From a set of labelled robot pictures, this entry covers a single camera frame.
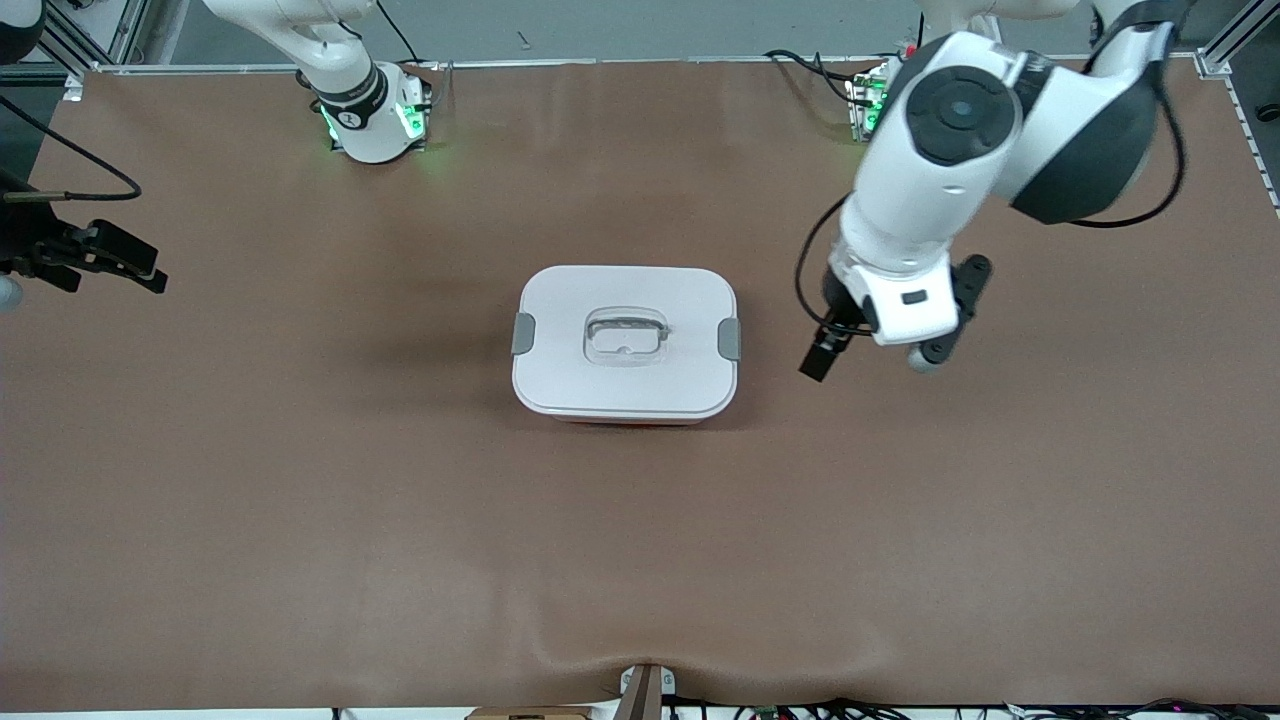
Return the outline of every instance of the green led light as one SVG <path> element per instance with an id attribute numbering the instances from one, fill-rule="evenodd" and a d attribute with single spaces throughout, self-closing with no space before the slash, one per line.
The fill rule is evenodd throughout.
<path id="1" fill-rule="evenodd" d="M 415 140 L 422 137 L 422 133 L 426 132 L 426 123 L 424 122 L 425 115 L 422 111 L 416 110 L 412 106 L 401 105 L 399 102 L 396 104 L 396 109 L 399 110 L 399 118 L 401 123 L 404 124 L 404 132 Z"/>
<path id="2" fill-rule="evenodd" d="M 324 106 L 321 106 L 320 117 L 324 118 L 324 124 L 329 126 L 329 137 L 332 137 L 334 142 L 342 142 L 338 140 L 338 129 L 333 127 L 333 118 L 329 117 L 329 110 L 325 110 Z"/>
<path id="3" fill-rule="evenodd" d="M 884 100 L 881 99 L 878 102 L 867 109 L 867 132 L 873 132 L 876 124 L 879 123 L 881 113 L 884 110 Z"/>

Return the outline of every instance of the black clamp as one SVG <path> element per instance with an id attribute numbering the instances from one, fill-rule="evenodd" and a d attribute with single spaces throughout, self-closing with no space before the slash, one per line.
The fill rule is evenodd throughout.
<path id="1" fill-rule="evenodd" d="M 959 323 L 950 333 L 927 340 L 916 348 L 925 368 L 942 365 L 951 359 L 960 334 L 978 311 L 978 299 L 991 279 L 991 260 L 983 255 L 970 255 L 964 263 L 951 269 L 951 286 L 955 293 Z M 826 379 L 836 357 L 849 347 L 854 336 L 870 336 L 879 329 L 876 305 L 870 297 L 864 297 L 861 305 L 832 273 L 822 281 L 823 296 L 827 300 L 824 323 L 814 333 L 809 352 L 800 364 L 800 373 L 817 382 Z"/>
<path id="2" fill-rule="evenodd" d="M 169 275 L 156 269 L 157 256 L 155 247 L 106 220 L 78 228 L 59 220 L 47 202 L 0 205 L 0 275 L 17 273 L 76 292 L 81 272 L 104 273 L 159 295 Z"/>

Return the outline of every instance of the metal bracket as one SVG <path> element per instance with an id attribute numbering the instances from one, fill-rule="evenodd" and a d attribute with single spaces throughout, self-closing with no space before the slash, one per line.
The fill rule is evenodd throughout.
<path id="1" fill-rule="evenodd" d="M 676 694 L 676 674 L 658 665 L 634 665 L 622 674 L 622 700 L 613 720 L 662 720 L 662 696 Z"/>
<path id="2" fill-rule="evenodd" d="M 1262 28 L 1280 15 L 1280 0 L 1249 0 L 1204 47 L 1196 51 L 1196 68 L 1202 78 L 1221 79 L 1231 74 L 1226 64 Z"/>
<path id="3" fill-rule="evenodd" d="M 632 665 L 622 673 L 622 694 L 626 694 L 627 685 L 631 684 L 631 678 L 635 675 L 636 667 L 657 667 L 662 676 L 662 694 L 676 694 L 676 674 L 671 670 L 655 666 L 655 665 Z"/>
<path id="4" fill-rule="evenodd" d="M 63 82 L 63 100 L 68 102 L 79 102 L 84 99 L 84 82 L 76 76 L 67 76 L 67 81 Z"/>
<path id="5" fill-rule="evenodd" d="M 1213 63 L 1201 47 L 1196 50 L 1196 74 L 1201 79 L 1226 79 L 1231 77 L 1231 63 Z"/>

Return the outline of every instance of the white lid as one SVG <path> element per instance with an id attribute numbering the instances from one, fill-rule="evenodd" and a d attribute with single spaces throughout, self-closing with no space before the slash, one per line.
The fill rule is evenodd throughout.
<path id="1" fill-rule="evenodd" d="M 714 415 L 737 388 L 737 301 L 694 268 L 557 265 L 520 299 L 512 384 L 549 415 Z"/>

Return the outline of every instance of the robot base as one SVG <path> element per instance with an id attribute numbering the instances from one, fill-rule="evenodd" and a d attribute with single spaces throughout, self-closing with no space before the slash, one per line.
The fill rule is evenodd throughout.
<path id="1" fill-rule="evenodd" d="M 329 120 L 333 149 L 360 163 L 389 163 L 426 141 L 431 97 L 422 79 L 392 63 L 376 63 L 388 81 L 387 100 L 369 118 L 364 129 L 349 129 Z"/>

